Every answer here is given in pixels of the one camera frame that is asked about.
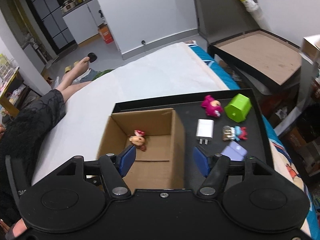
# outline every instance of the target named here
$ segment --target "orange box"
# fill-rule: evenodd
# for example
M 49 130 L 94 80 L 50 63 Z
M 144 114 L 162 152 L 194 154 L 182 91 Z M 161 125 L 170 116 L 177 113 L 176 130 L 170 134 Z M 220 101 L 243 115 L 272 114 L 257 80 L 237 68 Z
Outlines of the orange box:
M 103 38 L 103 40 L 106 44 L 113 42 L 113 38 L 111 36 L 111 33 L 110 33 L 107 25 L 105 25 L 105 24 L 99 25 L 98 31 L 99 31 L 100 36 Z

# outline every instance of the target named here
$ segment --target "plush toy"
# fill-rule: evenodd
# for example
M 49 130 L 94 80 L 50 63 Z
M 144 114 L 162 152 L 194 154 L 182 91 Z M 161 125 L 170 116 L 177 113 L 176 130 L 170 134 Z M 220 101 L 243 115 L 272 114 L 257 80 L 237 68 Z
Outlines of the plush toy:
M 221 113 L 223 112 L 223 108 L 219 101 L 214 100 L 214 98 L 210 95 L 207 95 L 201 106 L 205 108 L 206 115 L 220 117 Z
M 137 149 L 140 149 L 143 152 L 145 152 L 147 149 L 146 146 L 144 145 L 146 143 L 146 139 L 144 138 L 146 133 L 141 130 L 134 130 L 134 134 L 135 134 L 134 136 L 129 137 L 129 141 Z

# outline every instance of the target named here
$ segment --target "black tray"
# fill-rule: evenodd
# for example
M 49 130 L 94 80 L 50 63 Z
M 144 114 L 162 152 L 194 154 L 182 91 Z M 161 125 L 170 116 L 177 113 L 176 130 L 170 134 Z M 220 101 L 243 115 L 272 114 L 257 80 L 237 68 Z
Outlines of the black tray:
M 219 100 L 222 107 L 225 107 L 230 100 L 237 94 L 242 94 L 250 98 L 252 108 L 247 115 L 245 121 L 240 124 L 229 119 L 225 113 L 222 113 L 220 118 L 210 117 L 205 114 L 205 110 L 200 106 L 206 95 L 211 95 L 216 100 Z M 253 95 L 252 89 L 240 90 L 224 90 L 214 92 L 204 92 L 195 94 L 184 94 L 168 97 L 142 99 L 123 103 L 116 103 L 113 113 L 141 111 L 158 108 L 172 107 L 178 113 L 186 132 L 186 155 L 185 155 L 185 188 L 196 190 L 202 184 L 204 177 L 196 167 L 192 152 L 193 147 L 199 145 L 199 140 L 196 140 L 196 127 L 198 119 L 213 119 L 214 130 L 213 140 L 202 147 L 210 154 L 220 153 L 230 141 L 222 140 L 222 127 L 230 126 L 245 126 L 247 127 L 248 139 L 240 141 L 239 144 L 248 151 L 248 155 L 258 157 L 260 160 L 273 168 L 272 155 L 269 145 L 267 132 L 262 120 L 259 105 Z M 242 181 L 242 176 L 230 176 L 228 179 L 227 188 Z

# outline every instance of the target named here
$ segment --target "metal screw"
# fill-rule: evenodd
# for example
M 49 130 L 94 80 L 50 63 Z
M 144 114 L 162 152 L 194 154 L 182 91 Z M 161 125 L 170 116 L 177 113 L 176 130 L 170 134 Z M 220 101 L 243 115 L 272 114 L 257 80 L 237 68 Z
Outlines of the metal screw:
M 121 195 L 124 195 L 128 192 L 128 189 L 126 187 L 115 187 L 113 190 L 112 190 L 112 193 L 117 195 L 117 196 L 121 196 Z
M 169 194 L 165 193 L 165 192 L 162 192 L 162 193 L 160 193 L 160 197 L 169 197 Z
M 200 189 L 200 193 L 203 195 L 213 195 L 216 190 L 213 187 L 203 187 Z

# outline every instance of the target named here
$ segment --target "doorway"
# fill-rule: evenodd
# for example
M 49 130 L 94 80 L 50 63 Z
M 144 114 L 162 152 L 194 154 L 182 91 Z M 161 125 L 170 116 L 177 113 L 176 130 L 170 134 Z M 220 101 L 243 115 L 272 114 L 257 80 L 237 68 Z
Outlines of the doorway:
M 26 0 L 41 31 L 56 54 L 76 43 L 66 23 L 57 0 Z

